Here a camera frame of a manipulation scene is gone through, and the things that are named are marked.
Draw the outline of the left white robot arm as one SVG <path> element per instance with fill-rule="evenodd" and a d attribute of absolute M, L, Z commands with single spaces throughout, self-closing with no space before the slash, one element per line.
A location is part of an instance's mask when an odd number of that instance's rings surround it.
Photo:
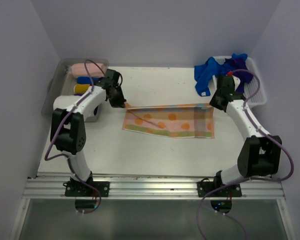
<path fill-rule="evenodd" d="M 109 69 L 96 83 L 91 82 L 86 92 L 66 108 L 56 108 L 52 113 L 50 145 L 45 161 L 65 157 L 71 179 L 78 182 L 76 190 L 82 196 L 93 193 L 92 172 L 89 169 L 83 148 L 86 144 L 85 121 L 105 101 L 113 108 L 124 108 L 126 99 L 121 85 L 122 74 Z"/>

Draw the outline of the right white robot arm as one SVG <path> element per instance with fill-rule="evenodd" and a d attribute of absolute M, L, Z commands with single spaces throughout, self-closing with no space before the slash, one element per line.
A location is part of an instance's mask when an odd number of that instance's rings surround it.
<path fill-rule="evenodd" d="M 226 170 L 216 173 L 213 192 L 225 196 L 230 190 L 230 183 L 245 178 L 266 177 L 279 170 L 281 148 L 273 140 L 282 143 L 279 136 L 272 136 L 264 129 L 253 115 L 245 96 L 236 92 L 240 80 L 232 75 L 212 77 L 216 87 L 210 105 L 224 111 L 235 123 L 244 140 L 237 158 L 237 163 Z"/>

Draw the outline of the orange polka dot towel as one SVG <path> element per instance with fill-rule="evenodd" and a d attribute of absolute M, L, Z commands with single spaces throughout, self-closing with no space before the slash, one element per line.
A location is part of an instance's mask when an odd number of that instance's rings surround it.
<path fill-rule="evenodd" d="M 214 108 L 208 103 L 129 106 L 122 129 L 168 138 L 213 139 Z"/>

